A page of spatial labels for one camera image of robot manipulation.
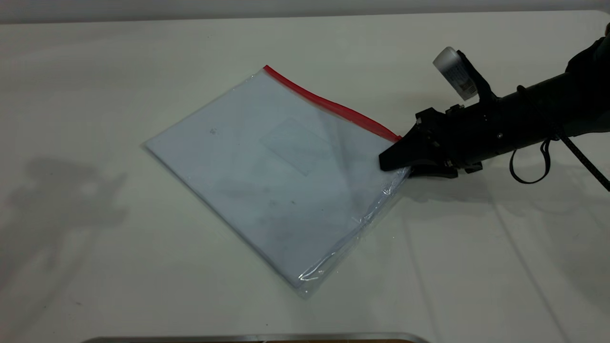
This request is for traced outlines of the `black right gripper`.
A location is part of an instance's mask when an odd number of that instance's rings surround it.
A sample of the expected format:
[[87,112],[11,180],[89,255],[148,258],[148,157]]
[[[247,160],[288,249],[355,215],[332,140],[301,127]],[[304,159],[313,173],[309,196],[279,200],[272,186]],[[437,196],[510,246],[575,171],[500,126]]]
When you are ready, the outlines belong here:
[[[416,114],[417,125],[379,154],[383,171],[410,168],[410,178],[454,179],[482,170],[486,159],[513,150],[509,110],[512,98],[455,108],[451,113],[429,107]],[[445,161],[474,162],[445,165]]]

